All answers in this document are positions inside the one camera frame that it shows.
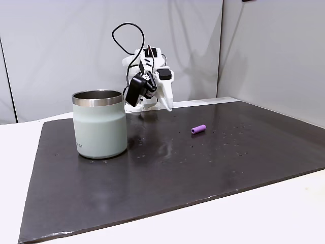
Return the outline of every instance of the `white wall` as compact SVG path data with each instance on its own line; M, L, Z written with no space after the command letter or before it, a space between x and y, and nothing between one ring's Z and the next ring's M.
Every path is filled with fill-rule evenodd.
M224 0L218 96L325 126L324 10L323 0Z
M0 33L19 121L72 110L71 94L125 87L112 30L134 22L175 72L174 101L216 97L222 0L0 0ZM116 38L130 52L137 29Z
M0 125L15 123L5 63L0 46Z

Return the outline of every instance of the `insulated tumbler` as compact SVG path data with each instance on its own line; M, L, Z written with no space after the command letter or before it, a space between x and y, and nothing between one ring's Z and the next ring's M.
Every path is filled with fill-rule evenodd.
M114 90L88 90L72 95L73 123L78 153L103 159L127 147L123 94Z

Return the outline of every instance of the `black mat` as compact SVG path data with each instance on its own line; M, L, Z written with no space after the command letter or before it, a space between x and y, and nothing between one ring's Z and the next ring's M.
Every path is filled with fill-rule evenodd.
M78 155L71 119L44 124L20 242L122 224L325 167L324 129L243 102L128 114L127 124L127 151L99 161ZM201 124L206 132L191 135Z

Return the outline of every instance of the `white table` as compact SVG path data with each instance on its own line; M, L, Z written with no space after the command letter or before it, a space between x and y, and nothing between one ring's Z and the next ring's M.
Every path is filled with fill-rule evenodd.
M177 102L174 107L234 101L216 98ZM0 243L17 243L43 123L71 117L67 113L0 126ZM325 170L46 243L325 243L324 222Z

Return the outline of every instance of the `stainless steel rim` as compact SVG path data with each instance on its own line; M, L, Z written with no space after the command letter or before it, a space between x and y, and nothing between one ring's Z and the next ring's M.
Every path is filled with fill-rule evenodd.
M72 95L72 103L83 107L98 107L123 102L123 94L116 90L85 90Z

